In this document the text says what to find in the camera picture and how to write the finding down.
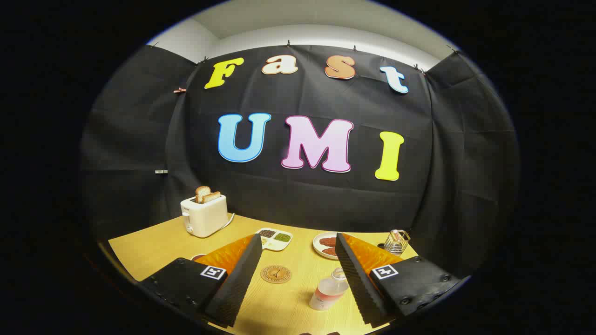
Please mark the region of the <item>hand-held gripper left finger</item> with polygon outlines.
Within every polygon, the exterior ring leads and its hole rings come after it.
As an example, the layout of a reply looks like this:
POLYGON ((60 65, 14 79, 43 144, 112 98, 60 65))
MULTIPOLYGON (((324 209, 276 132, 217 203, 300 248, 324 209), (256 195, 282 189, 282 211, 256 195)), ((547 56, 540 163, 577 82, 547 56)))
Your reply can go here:
POLYGON ((262 250, 261 236, 251 234, 196 260, 176 258, 138 287, 189 319, 232 327, 262 250))

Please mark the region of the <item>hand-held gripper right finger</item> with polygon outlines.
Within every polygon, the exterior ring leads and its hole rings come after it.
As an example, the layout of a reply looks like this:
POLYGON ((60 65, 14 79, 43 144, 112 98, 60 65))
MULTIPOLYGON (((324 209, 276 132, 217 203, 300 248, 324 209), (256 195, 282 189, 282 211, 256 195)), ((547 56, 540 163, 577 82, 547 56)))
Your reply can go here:
POLYGON ((345 233, 336 234, 336 254, 364 323, 374 328, 421 318, 470 280, 345 233))

